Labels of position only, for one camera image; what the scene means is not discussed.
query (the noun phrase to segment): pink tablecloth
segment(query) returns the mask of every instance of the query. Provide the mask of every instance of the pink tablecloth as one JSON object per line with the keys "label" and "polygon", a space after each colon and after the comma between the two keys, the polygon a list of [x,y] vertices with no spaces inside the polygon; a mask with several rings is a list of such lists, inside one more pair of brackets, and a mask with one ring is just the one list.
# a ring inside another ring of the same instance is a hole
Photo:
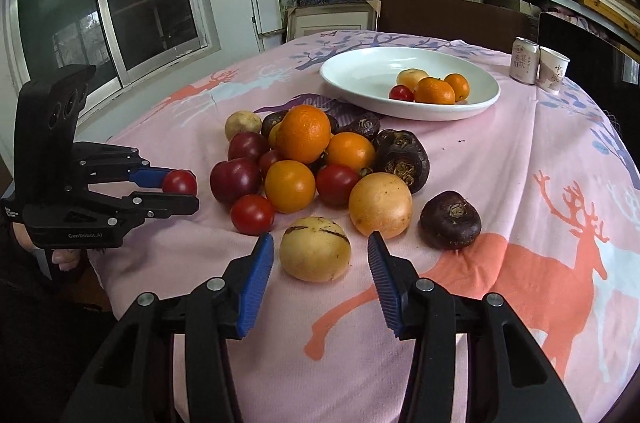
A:
{"label": "pink tablecloth", "polygon": [[[341,123],[357,114],[323,85],[320,64],[367,46],[416,46],[454,54],[491,72],[497,103],[455,122],[385,118],[383,128],[412,130],[431,161],[414,196],[414,221],[389,243],[424,276],[450,292],[506,296],[552,360],[586,423],[596,423],[640,361],[640,178],[609,119],[575,84],[554,98],[508,78],[504,53],[462,41],[373,32],[333,32],[295,40],[187,86],[158,104],[112,142],[140,148],[153,165],[190,168],[200,210],[192,217],[148,221],[120,249],[92,262],[116,316],[145,291],[159,297],[190,292],[245,255],[255,239],[236,233],[209,191],[212,166],[226,156],[225,119],[239,109],[268,113],[297,103],[331,110]],[[128,184],[107,186],[128,194]],[[416,222],[424,203],[456,190],[478,209],[482,234],[459,255],[425,247]],[[353,257],[335,283],[313,285],[274,264],[257,326],[230,342],[238,398],[249,423],[390,423],[402,403],[412,342],[386,329],[371,289],[366,239],[347,212],[316,200],[279,215],[276,245],[303,215],[337,221]],[[459,344],[459,370],[465,340]],[[175,391],[184,414],[184,349],[177,343]],[[464,379],[456,382],[453,421],[463,420]]]}

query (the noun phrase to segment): human hand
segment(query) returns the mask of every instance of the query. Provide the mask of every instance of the human hand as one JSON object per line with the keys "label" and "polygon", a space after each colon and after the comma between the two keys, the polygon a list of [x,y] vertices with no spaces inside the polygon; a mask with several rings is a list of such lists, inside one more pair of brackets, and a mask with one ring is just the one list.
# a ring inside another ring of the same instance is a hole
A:
{"label": "human hand", "polygon": [[[22,246],[29,253],[32,253],[33,251],[38,249],[31,241],[31,237],[29,237],[29,233],[27,233],[27,228],[25,225],[13,223],[13,226],[15,240],[18,241],[18,244],[20,244],[20,246]],[[53,250],[53,254],[51,255],[51,262],[53,264],[58,264],[60,271],[70,271],[78,266],[81,257],[80,252],[80,249],[55,249]]]}

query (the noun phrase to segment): white oval plate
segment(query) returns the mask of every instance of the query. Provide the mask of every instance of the white oval plate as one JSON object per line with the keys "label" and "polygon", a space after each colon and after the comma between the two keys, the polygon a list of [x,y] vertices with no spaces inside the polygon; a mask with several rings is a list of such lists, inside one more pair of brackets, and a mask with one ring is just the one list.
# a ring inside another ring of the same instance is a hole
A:
{"label": "white oval plate", "polygon": [[[469,82],[469,96],[456,105],[389,99],[398,73],[405,69],[423,69],[429,76],[439,79],[458,72]],[[379,47],[348,51],[322,64],[320,75],[351,103],[404,119],[448,121],[468,118],[492,106],[500,96],[498,82],[476,64],[420,48]]]}

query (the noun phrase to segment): screw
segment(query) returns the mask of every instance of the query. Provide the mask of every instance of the screw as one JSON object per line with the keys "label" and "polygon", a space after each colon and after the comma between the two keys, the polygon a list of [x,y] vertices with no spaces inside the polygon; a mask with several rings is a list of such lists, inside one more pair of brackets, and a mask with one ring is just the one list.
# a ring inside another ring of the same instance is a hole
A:
{"label": "screw", "polygon": [[142,295],[138,296],[138,304],[141,306],[148,306],[149,304],[152,304],[153,301],[154,301],[153,293],[143,293]]}
{"label": "screw", "polygon": [[210,291],[220,291],[225,285],[224,279],[216,277],[207,282],[207,289]]}
{"label": "screw", "polygon": [[497,293],[489,293],[486,296],[486,301],[489,302],[489,305],[494,308],[499,308],[502,304],[504,304],[504,298],[502,295],[498,295]]}
{"label": "screw", "polygon": [[417,281],[415,281],[415,286],[420,291],[429,292],[429,291],[433,291],[433,288],[435,287],[435,284],[431,280],[429,280],[428,278],[420,278]]}

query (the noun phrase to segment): pile of fruits and vegetables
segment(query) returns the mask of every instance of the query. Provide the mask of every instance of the pile of fruits and vegetables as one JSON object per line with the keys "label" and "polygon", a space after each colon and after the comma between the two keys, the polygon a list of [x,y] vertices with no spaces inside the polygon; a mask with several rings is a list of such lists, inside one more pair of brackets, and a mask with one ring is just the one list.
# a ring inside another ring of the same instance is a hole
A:
{"label": "pile of fruits and vegetables", "polygon": [[400,101],[455,105],[468,98],[470,93],[469,82],[457,72],[440,80],[431,78],[422,69],[405,69],[398,74],[396,84],[389,91],[389,98]]}
{"label": "pile of fruits and vegetables", "polygon": [[[402,81],[410,83],[405,77]],[[418,90],[423,81],[417,80]],[[429,158],[420,140],[407,130],[380,130],[378,117],[370,112],[340,126],[306,104],[264,118],[238,111],[226,120],[225,135],[227,159],[213,167],[209,184],[244,235],[270,231],[278,212],[304,210],[317,192],[326,206],[348,209],[353,226],[364,236],[379,231],[391,239],[410,225],[412,196],[429,177]],[[169,172],[162,189],[198,191],[188,170]],[[429,246],[456,251],[481,231],[476,209],[453,191],[430,199],[418,226]],[[302,217],[284,232],[279,254],[289,275],[325,282],[345,273],[351,244],[334,221]]]}

